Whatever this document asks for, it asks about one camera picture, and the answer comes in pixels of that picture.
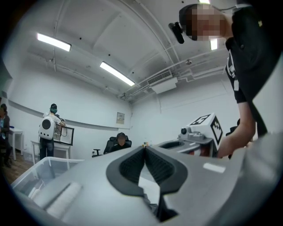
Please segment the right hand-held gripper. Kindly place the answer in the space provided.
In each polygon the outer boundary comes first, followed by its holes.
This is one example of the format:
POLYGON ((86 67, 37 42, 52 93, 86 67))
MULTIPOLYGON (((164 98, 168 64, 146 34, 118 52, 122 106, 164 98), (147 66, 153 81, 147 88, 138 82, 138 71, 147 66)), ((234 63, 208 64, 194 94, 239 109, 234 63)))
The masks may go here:
POLYGON ((188 125, 181 128, 178 135, 179 140, 165 141, 157 146, 161 149, 174 151, 177 153, 188 154, 193 151, 192 147, 184 146, 184 141, 198 143, 201 145, 210 145, 210 156, 217 157, 218 149, 223 138, 223 130, 215 113, 200 116, 188 125))

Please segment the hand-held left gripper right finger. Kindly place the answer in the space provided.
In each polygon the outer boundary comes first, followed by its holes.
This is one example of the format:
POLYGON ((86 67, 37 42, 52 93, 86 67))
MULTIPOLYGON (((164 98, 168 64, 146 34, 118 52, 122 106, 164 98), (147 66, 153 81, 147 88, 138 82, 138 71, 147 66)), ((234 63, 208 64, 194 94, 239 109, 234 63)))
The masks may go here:
POLYGON ((160 187, 155 226, 233 226, 246 150, 230 160, 148 147, 145 162, 160 187))

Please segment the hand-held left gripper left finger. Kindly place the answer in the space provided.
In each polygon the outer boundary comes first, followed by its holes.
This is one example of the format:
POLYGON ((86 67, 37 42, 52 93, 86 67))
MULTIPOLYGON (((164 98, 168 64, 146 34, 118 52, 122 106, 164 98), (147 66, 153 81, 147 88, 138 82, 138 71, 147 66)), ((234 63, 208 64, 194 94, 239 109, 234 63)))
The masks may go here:
POLYGON ((143 166, 141 147, 78 163, 40 192, 33 216, 44 226, 156 226, 138 185, 143 166))

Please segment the person's right hand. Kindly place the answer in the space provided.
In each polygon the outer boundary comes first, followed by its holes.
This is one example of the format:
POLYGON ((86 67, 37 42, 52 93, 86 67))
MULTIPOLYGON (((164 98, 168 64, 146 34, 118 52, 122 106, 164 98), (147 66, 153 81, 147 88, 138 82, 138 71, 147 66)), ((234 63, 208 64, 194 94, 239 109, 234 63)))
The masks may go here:
POLYGON ((194 156, 209 157, 210 156, 210 150, 198 149, 198 150, 195 150, 195 151, 191 151, 189 154, 194 155, 194 156))

